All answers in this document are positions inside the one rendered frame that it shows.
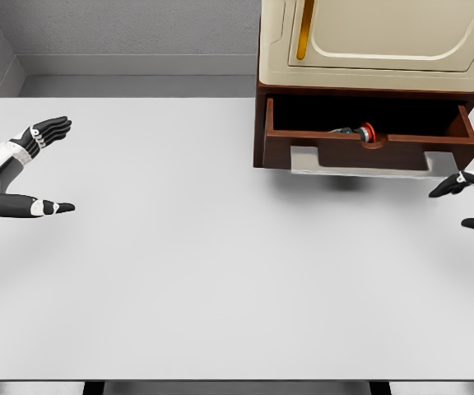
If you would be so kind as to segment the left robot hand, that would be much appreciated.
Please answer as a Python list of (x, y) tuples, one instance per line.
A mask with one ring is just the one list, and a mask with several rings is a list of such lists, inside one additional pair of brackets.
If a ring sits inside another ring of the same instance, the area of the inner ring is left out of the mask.
[(64, 139), (72, 126), (66, 116), (31, 124), (24, 132), (0, 144), (0, 217), (38, 218), (75, 210), (68, 202), (52, 202), (9, 194), (9, 185), (43, 149)]

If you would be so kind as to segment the brown wooden drawer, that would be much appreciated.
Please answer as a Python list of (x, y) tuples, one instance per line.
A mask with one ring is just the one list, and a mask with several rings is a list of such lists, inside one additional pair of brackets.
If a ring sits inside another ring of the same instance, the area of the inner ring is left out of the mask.
[[(375, 142), (329, 133), (365, 122)], [(424, 154), (440, 151), (463, 170), (474, 159), (474, 131), (455, 101), (274, 95), (267, 99), (263, 167), (290, 169), (293, 146), (317, 148), (325, 167), (425, 170)]]

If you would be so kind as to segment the cream cabinet with brown base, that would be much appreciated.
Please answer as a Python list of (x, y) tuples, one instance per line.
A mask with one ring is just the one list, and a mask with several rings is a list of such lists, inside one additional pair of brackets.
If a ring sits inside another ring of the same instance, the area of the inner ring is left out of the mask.
[(474, 0), (262, 0), (253, 163), (263, 167), (274, 95), (445, 100), (474, 108)]

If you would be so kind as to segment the red and grey switch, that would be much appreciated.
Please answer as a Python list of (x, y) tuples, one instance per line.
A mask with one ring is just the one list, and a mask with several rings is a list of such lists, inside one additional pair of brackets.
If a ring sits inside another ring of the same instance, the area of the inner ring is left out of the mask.
[(360, 136), (360, 140), (363, 142), (372, 143), (376, 140), (376, 133), (374, 127), (370, 123), (362, 123), (358, 128), (336, 128), (329, 133), (343, 133), (343, 134), (358, 134)]

